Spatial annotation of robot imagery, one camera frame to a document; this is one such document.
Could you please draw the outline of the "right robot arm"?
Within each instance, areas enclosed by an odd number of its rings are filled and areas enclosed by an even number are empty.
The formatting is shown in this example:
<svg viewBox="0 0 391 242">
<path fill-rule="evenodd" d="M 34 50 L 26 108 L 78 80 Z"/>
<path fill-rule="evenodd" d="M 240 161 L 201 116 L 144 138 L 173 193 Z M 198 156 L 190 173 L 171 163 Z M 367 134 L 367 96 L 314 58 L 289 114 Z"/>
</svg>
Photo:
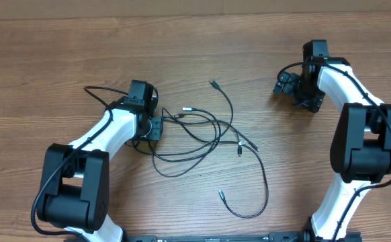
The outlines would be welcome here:
<svg viewBox="0 0 391 242">
<path fill-rule="evenodd" d="M 312 113 L 330 97 L 340 113 L 329 155 L 335 174 L 304 230 L 281 240 L 361 241 L 359 232 L 347 232 L 349 221 L 369 191 L 391 185 L 391 104 L 372 95 L 345 58 L 331 57 L 326 40 L 311 40 L 302 52 L 302 73 L 282 69 L 273 92 Z"/>
</svg>

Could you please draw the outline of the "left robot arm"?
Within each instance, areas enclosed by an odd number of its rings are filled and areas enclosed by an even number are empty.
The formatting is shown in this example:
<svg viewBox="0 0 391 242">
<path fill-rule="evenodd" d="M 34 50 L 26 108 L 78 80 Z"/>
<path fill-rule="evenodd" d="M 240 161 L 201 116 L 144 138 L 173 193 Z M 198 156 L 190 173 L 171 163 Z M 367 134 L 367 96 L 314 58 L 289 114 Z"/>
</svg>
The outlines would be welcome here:
<svg viewBox="0 0 391 242">
<path fill-rule="evenodd" d="M 105 104 L 103 118 L 81 138 L 52 144 L 45 153 L 40 189 L 30 220 L 41 235 L 78 241 L 128 241 L 108 214 L 110 161 L 127 141 L 159 140 L 157 89 L 133 80 L 121 98 Z"/>
</svg>

